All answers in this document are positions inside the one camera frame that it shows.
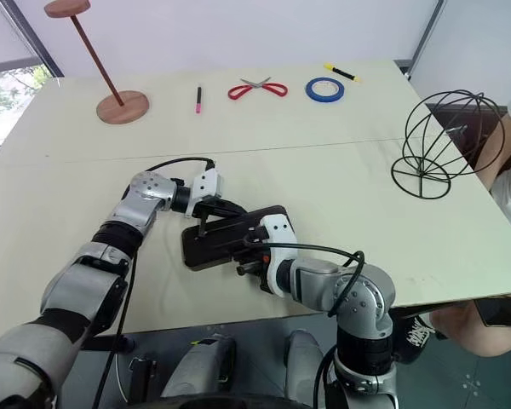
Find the tape roll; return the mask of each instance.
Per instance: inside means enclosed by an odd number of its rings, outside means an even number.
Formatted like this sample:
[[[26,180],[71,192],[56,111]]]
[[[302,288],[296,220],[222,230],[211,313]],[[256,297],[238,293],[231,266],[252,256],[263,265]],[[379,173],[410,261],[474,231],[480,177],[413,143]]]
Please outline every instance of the tape roll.
[[[335,92],[335,94],[333,94],[333,95],[316,94],[316,92],[314,91],[314,85],[317,83],[321,83],[321,82],[327,82],[327,83],[334,84],[337,87],[337,92]],[[339,81],[337,81],[334,78],[319,77],[319,78],[312,79],[311,81],[308,82],[307,86],[305,87],[305,92],[311,99],[313,99],[315,101],[334,102],[334,101],[340,100],[342,98],[342,96],[344,95],[344,85],[342,85]]]

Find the phone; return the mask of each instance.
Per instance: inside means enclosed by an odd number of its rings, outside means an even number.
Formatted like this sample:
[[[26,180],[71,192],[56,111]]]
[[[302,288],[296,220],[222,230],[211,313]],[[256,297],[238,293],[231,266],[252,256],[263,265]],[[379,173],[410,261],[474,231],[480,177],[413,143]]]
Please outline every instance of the phone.
[[[475,306],[486,326],[511,326],[511,298],[482,298]]]

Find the yellow pen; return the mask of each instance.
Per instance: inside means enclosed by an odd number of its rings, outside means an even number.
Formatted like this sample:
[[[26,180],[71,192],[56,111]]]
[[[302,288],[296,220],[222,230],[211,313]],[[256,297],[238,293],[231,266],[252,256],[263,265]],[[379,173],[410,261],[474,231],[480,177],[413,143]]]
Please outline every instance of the yellow pen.
[[[332,66],[329,62],[327,64],[324,64],[324,67],[330,71],[336,72],[337,74],[350,79],[351,81],[355,81],[356,83],[361,83],[361,79],[359,77],[349,74],[348,72],[341,71],[340,69]]]

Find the gray floor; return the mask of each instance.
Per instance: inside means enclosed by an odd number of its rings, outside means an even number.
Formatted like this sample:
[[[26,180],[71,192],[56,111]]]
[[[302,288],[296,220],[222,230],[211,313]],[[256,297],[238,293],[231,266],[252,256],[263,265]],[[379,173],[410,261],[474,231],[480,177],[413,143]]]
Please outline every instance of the gray floor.
[[[283,395],[284,339],[297,328],[310,331],[324,351],[335,343],[336,324],[324,315],[134,334],[135,352],[119,356],[123,389],[128,390],[131,359],[150,354],[158,361],[150,393],[158,396],[190,342],[220,332],[237,340],[233,390]],[[64,409],[90,407],[105,360],[103,353],[80,354],[62,391]],[[399,366],[398,388],[402,409],[511,409],[511,352],[478,358],[450,341],[432,338],[414,364]],[[125,406],[113,366],[100,407]]]

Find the scissors handle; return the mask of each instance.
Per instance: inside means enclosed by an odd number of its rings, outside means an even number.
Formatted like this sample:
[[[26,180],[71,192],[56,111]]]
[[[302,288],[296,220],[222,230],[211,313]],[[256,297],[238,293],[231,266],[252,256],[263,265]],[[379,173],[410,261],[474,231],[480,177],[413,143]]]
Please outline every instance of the scissors handle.
[[[286,96],[286,94],[288,94],[288,87],[282,84],[265,83],[262,85],[262,87],[278,96]]]
[[[253,87],[251,85],[239,85],[238,87],[231,88],[229,92],[227,92],[227,95],[229,95],[229,98],[231,98],[232,100],[237,100],[242,95],[250,91],[252,88]]]

